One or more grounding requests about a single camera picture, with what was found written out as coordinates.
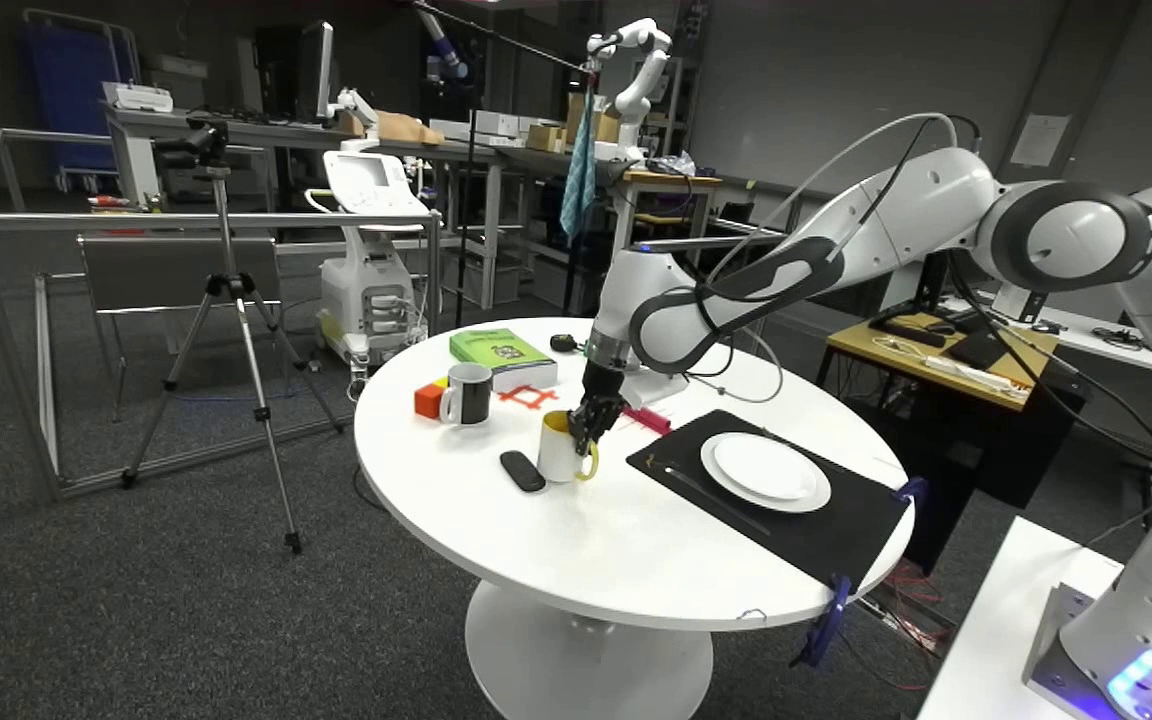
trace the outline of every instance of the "black placemat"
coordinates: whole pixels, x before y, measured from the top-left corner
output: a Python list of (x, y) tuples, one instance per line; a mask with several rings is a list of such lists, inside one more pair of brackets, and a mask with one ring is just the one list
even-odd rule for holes
[(820, 465), (820, 473), (832, 479), (832, 501), (820, 511), (803, 511), (803, 517), (757, 509), (732, 495), (726, 490), (720, 490), (701, 465), (701, 444), (720, 432), (771, 435), (732, 414), (709, 414), (658, 435), (657, 444), (630, 453), (628, 465), (647, 473), (653, 479), (658, 479), (686, 506), (704, 509), (709, 517), (722, 522), (739, 538), (764, 546), (779, 559), (803, 569), (809, 576), (822, 586), (834, 586), (839, 576), (849, 576), (851, 586), (860, 586), (868, 564), (889, 546), (909, 501), (782, 435), (771, 435)]

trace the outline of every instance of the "black remote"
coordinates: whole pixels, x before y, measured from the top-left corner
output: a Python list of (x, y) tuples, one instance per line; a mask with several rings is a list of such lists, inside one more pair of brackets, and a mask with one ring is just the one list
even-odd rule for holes
[(534, 470), (532, 456), (523, 456), (523, 453), (499, 453), (499, 470), (507, 473), (507, 479), (512, 479), (519, 492), (539, 492), (539, 490), (544, 490), (539, 470)]

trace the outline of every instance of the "gray carpet floor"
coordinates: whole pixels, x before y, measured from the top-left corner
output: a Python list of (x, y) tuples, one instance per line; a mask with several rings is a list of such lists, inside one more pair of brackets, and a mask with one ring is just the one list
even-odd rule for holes
[[(0, 240), (0, 291), (19, 358), (32, 343), (29, 280), (39, 270), (76, 270), (73, 240)], [(532, 275), (494, 316), (559, 311), (555, 275)], [(73, 473), (115, 465), (135, 449), (155, 402), (162, 332), (131, 332), (129, 404), (115, 420), (78, 290), (55, 290), (50, 326), (64, 461)], [(816, 374), (826, 320), (782, 311), (764, 332), (790, 374)], [(263, 365), (276, 427), (321, 425), (308, 391), (278, 379), (278, 358), (263, 348)], [(1098, 374), (1152, 417), (1152, 377)], [(308, 379), (346, 417), (338, 365), (324, 359)], [(235, 343), (199, 348), (184, 383), (153, 453), (255, 435)], [(1126, 432), (1094, 402), (1089, 417)], [(470, 576), (366, 506), (346, 435), (314, 432), (278, 453), (305, 556), (282, 552), (263, 453), (64, 501), (32, 473), (0, 359), (0, 717), (494, 717), (463, 662)], [(1132, 473), (1084, 432), (1070, 432), (1026, 509), (1077, 541), (1132, 511)], [(1011, 517), (1015, 509), (989, 495), (969, 506), (929, 580), (929, 614), (949, 627), (963, 622)], [(1104, 549), (1125, 556), (1135, 538), (1126, 528)], [(916, 717), (937, 678), (931, 655), (862, 614), (849, 614), (845, 646), (820, 669), (787, 669), (799, 642), (803, 627), (717, 636), (717, 680), (701, 717)]]

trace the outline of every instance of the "round white table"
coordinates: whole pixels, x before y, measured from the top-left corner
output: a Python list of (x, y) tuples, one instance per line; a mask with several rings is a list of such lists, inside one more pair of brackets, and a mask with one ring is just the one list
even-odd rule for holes
[[(589, 335), (589, 320), (494, 320), (534, 348), (552, 332)], [(577, 408), (585, 358), (555, 358), (555, 404)], [(618, 417), (598, 442), (598, 476), (546, 483), (523, 495), (499, 453), (534, 461), (539, 414), (493, 402), (488, 425), (418, 420), (411, 391), (453, 368), (447, 335), (386, 359), (355, 402), (358, 465), (386, 511), (431, 552), (479, 576), (463, 646), (485, 695), (512, 720), (657, 720), (690, 717), (712, 680), (709, 634), (757, 634), (822, 614), (826, 588), (782, 564), (694, 506), (671, 495), (624, 456), (657, 432)], [(717, 383), (768, 396), (771, 365), (735, 351)], [(771, 404), (739, 404), (709, 383), (653, 404), (676, 427), (726, 408), (799, 449), (813, 449), (874, 483), (909, 476), (894, 453), (839, 402), (782, 374)], [(874, 588), (913, 538), (913, 509), (862, 573)]]

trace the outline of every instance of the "monitor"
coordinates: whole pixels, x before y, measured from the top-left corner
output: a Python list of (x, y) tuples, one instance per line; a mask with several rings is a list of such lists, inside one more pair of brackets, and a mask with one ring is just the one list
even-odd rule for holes
[(328, 122), (337, 100), (337, 27), (328, 19), (301, 27), (297, 122)]

